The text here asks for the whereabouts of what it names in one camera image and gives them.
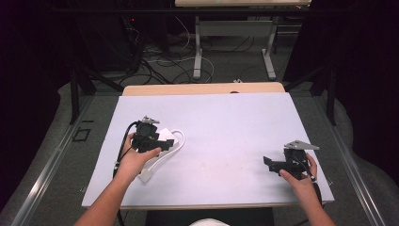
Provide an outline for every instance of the hand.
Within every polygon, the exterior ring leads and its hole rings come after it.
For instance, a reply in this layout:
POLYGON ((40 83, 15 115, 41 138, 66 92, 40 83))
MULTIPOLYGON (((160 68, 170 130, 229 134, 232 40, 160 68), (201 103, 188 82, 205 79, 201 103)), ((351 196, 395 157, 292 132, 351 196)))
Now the hand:
MULTIPOLYGON (((311 174, 317 178, 317 164, 310 154, 306 153, 306 156, 310 163, 309 170, 311 171, 311 174)), ((284 169, 282 169, 279 174, 293 187, 294 193, 298 197, 302 208, 306 208, 314 204, 314 202, 318 202, 317 195, 309 175, 303 175, 304 178, 299 181, 284 169)))
POLYGON ((116 178, 123 179, 127 183, 132 183, 135 177, 141 172, 144 164, 150 159, 161 153, 161 148, 156 148, 145 153, 138 153, 132 148, 134 134, 127 136, 123 146, 122 160, 116 178))

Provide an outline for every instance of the desk leg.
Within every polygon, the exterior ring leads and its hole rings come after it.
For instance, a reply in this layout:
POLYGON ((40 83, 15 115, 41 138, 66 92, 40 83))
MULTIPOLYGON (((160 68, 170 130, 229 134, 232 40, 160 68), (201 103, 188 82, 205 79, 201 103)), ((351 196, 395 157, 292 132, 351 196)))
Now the desk leg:
POLYGON ((200 48, 200 18, 196 16, 196 59, 194 61, 193 78, 200 79, 200 66, 202 60, 202 49, 200 48))
POLYGON ((266 66, 267 75, 270 80, 276 80, 276 73, 273 68, 272 60, 270 58, 270 53, 273 49, 273 41, 276 36, 277 25, 279 23, 279 17, 273 17, 273 24, 270 27, 269 39, 267 41, 266 49, 262 49, 262 55, 264 60, 264 65, 266 66))

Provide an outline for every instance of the electronic equipment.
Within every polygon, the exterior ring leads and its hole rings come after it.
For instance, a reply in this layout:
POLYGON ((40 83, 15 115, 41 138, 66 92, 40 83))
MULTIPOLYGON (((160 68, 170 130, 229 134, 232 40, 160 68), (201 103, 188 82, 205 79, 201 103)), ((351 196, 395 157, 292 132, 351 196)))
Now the electronic equipment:
POLYGON ((297 180, 301 180, 303 172, 309 173, 309 162, 305 150, 319 150, 319 147, 296 140, 284 145, 285 162, 272 161, 265 156, 263 162, 269 167, 269 171, 279 174, 280 170, 286 170, 297 180))
POLYGON ((142 121, 136 121, 136 133, 133 135, 132 147, 139 153, 160 147, 162 151, 168 151, 173 146, 174 139, 158 140, 159 134, 156 133, 157 127, 153 125, 159 123, 147 116, 142 121))

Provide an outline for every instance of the white shirt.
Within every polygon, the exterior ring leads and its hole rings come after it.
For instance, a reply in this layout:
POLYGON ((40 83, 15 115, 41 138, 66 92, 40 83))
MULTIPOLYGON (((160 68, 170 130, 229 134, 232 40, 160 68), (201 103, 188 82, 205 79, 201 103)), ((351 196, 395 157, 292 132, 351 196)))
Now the white shirt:
POLYGON ((196 222, 190 224, 189 226, 230 226, 229 224, 225 224, 222 221, 212 219, 212 218, 205 218, 197 220, 196 222))

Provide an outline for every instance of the power cord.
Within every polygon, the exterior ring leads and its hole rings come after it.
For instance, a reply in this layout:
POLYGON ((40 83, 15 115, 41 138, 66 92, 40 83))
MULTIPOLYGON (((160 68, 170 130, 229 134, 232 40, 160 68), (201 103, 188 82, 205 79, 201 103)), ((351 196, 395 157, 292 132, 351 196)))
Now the power cord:
MULTIPOLYGON (((302 167, 303 167, 304 169, 306 169, 306 172, 307 172, 308 175, 311 177, 311 181, 312 181, 312 183, 313 183, 313 188, 314 188, 314 191, 316 192, 317 199, 319 200, 319 203, 320 203, 320 204, 322 205, 322 207, 324 208, 325 206, 323 205, 323 202, 322 202, 322 193, 321 193, 321 191, 320 191, 319 185, 317 184, 316 178, 313 176, 313 174, 311 174, 311 171, 310 171, 301 161, 299 161, 296 157, 292 156, 291 159, 295 160, 295 161, 298 162, 300 165, 302 165, 302 167)), ((304 224, 304 223, 306 223, 306 222, 308 222, 308 221, 309 221, 309 220, 306 218, 306 219, 304 219, 304 220, 298 222, 298 223, 295 224, 294 226, 300 226, 300 225, 302 225, 302 224, 304 224)))
POLYGON ((181 145, 180 145, 179 147, 177 147, 175 150, 172 150, 172 151, 170 151, 169 153, 166 153, 166 154, 163 155, 162 157, 158 158, 158 159, 157 159, 150 167, 148 167, 147 169, 144 168, 144 169, 140 172, 140 174, 138 174, 138 178, 139 178, 143 183, 147 183, 147 182, 150 180, 150 178, 152 177, 152 169, 153 169, 156 165, 158 165, 163 159, 165 159, 166 157, 170 156, 171 154, 178 152, 178 151, 183 147, 183 145, 185 144, 185 135, 184 135, 184 133, 183 133, 181 130, 172 130, 172 131, 170 131, 170 133, 171 133, 171 134, 179 133, 179 134, 182 135, 182 139, 183 139, 183 140, 182 140, 181 145))
MULTIPOLYGON (((135 122, 131 123, 131 124, 127 127, 127 129, 126 129, 126 132, 125 132, 125 134, 124 134, 124 136, 123 136, 122 143, 120 144, 120 152, 118 153, 117 162, 115 162, 115 167, 114 167, 114 172, 113 172, 112 178, 114 178, 115 175, 117 174, 118 168, 120 167, 120 160, 124 157, 124 154, 122 154, 122 152, 123 152, 123 147, 124 147, 124 142, 125 142, 125 140, 126 140, 128 134, 129 134, 130 129, 132 128, 132 126, 134 126, 134 125, 136 125, 136 124, 137 124, 137 122, 135 121, 135 122)), ((118 210, 117 218, 118 218, 118 222, 120 223, 120 226, 124 226, 124 222, 123 222, 122 214, 120 213, 120 209, 118 210)))

